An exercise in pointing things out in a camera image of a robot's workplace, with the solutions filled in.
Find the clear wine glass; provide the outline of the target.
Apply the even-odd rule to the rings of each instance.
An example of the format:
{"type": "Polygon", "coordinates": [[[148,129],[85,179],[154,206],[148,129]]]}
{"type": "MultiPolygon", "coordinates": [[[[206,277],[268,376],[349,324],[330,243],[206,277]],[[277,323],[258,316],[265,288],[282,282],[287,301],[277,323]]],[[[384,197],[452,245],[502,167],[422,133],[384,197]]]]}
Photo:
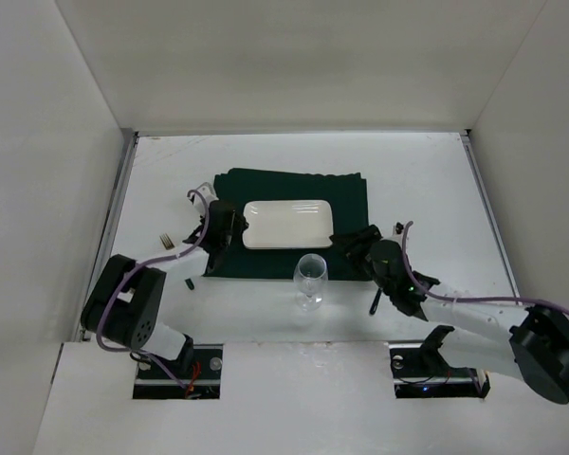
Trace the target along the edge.
{"type": "Polygon", "coordinates": [[[314,253],[306,254],[298,261],[293,281],[298,294],[296,302],[307,312],[314,311],[321,306],[324,287],[328,282],[328,268],[326,260],[314,253]]]}

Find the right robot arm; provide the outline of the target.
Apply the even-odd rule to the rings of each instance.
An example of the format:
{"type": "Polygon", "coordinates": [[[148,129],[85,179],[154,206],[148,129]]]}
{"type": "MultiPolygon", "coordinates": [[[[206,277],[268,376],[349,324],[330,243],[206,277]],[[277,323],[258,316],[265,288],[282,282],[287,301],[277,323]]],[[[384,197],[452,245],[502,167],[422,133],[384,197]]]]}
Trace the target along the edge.
{"type": "Polygon", "coordinates": [[[473,368],[516,378],[542,398],[569,403],[569,309],[548,300],[470,297],[412,269],[409,224],[385,237],[370,225],[332,235],[361,275],[407,317],[434,323],[420,347],[433,372],[473,368]]]}

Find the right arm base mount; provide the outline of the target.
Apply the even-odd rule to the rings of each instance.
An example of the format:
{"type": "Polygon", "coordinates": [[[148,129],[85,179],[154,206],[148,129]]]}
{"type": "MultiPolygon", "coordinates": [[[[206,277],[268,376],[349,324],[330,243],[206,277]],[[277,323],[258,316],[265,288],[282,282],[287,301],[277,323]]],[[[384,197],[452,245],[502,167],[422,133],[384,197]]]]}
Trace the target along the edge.
{"type": "Polygon", "coordinates": [[[423,341],[389,345],[390,368],[397,399],[478,398],[490,392],[487,373],[452,367],[438,349],[451,326],[439,325],[423,341]]]}

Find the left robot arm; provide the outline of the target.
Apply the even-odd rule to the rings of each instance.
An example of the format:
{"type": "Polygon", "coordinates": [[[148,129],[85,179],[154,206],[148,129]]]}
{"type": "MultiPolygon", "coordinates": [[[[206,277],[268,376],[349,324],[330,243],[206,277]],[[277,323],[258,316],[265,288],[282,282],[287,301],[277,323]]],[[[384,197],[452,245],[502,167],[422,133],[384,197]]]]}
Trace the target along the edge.
{"type": "Polygon", "coordinates": [[[172,378],[190,370],[193,339],[157,320],[167,276],[190,280],[212,273],[232,238],[248,227],[229,202],[213,200],[204,209],[200,226],[182,246],[143,262],[121,254],[108,260],[81,314],[82,328],[104,350],[140,354],[172,378]]]}

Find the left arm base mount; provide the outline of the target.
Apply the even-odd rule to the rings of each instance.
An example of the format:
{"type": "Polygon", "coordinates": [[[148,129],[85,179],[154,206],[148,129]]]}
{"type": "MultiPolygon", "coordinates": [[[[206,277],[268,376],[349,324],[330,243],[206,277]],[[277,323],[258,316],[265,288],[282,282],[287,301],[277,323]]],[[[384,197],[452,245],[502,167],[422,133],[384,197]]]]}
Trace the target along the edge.
{"type": "Polygon", "coordinates": [[[134,400],[216,400],[220,397],[223,346],[195,345],[190,366],[181,370],[173,362],[164,365],[177,378],[173,381],[145,355],[129,354],[137,363],[134,400]]]}

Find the white rectangular plate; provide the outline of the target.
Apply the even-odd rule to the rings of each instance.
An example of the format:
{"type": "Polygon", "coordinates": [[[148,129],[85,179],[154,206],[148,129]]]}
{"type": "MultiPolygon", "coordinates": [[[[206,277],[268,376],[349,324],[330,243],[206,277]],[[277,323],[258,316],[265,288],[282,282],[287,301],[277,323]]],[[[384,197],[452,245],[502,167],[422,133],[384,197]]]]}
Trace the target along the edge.
{"type": "Polygon", "coordinates": [[[271,200],[246,203],[248,228],[243,246],[260,249],[325,249],[332,245],[333,214],[324,200],[271,200]]]}

